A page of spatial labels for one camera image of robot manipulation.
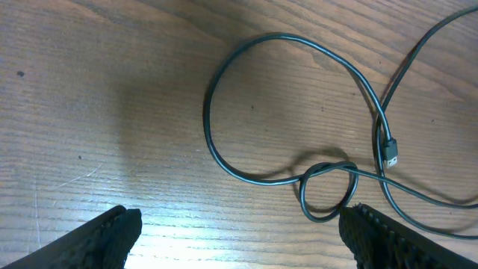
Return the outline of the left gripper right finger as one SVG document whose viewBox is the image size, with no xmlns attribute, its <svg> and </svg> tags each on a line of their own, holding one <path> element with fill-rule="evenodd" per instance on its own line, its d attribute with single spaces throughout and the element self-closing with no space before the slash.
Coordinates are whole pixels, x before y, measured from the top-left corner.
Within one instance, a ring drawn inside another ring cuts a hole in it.
<svg viewBox="0 0 478 269">
<path fill-rule="evenodd" d="M 360 269 L 477 269 L 476 262 L 365 204 L 341 209 L 339 232 Z"/>
</svg>

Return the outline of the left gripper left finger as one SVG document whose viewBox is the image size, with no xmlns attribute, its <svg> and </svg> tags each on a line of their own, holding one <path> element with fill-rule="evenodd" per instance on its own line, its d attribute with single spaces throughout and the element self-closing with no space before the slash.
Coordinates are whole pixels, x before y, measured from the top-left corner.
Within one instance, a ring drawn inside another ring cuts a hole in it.
<svg viewBox="0 0 478 269">
<path fill-rule="evenodd" d="M 6 267 L 123 269 L 142 224 L 139 209 L 117 205 Z"/>
</svg>

